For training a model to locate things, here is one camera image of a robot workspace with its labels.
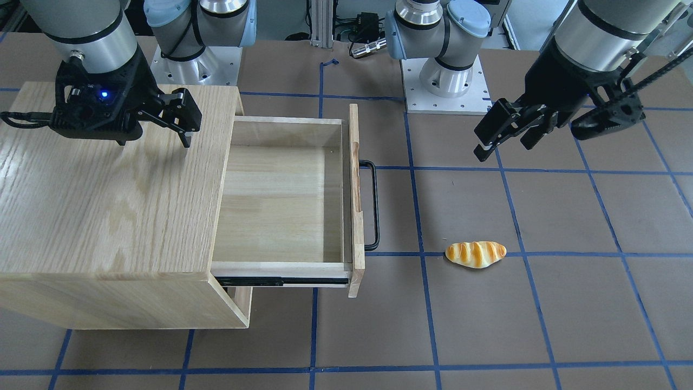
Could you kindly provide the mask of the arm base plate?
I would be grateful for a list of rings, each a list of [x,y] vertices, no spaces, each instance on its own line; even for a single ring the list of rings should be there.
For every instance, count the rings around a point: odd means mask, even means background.
[[[443,68],[433,58],[400,64],[408,113],[484,115],[493,104],[479,57],[463,71]]]
[[[200,56],[179,62],[161,57],[157,47],[149,68],[158,84],[237,86],[242,54],[240,47],[206,47]]]

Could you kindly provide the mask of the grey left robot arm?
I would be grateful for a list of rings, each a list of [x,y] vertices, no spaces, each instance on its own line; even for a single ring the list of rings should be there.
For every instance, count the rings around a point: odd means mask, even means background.
[[[512,137],[529,150],[566,125],[575,139],[591,140],[643,121],[638,92],[691,56],[686,50],[642,81],[631,80],[645,59],[644,40],[677,5],[577,1],[525,75],[522,96],[497,99],[475,127],[478,161]],[[452,98],[465,91],[461,83],[491,29],[491,13],[477,1],[398,1],[384,20],[384,39],[394,59],[425,59],[426,89]]]

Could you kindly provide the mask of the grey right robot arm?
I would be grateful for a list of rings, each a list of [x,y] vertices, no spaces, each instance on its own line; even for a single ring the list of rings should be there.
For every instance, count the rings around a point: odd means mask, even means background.
[[[145,1],[170,93],[158,87],[119,1],[24,1],[23,7],[62,55],[50,113],[2,113],[20,129],[48,127],[69,139],[141,138],[141,121],[176,133],[183,145],[201,129],[201,110],[186,86],[220,84],[227,67],[213,47],[249,47],[257,39],[255,1]]]

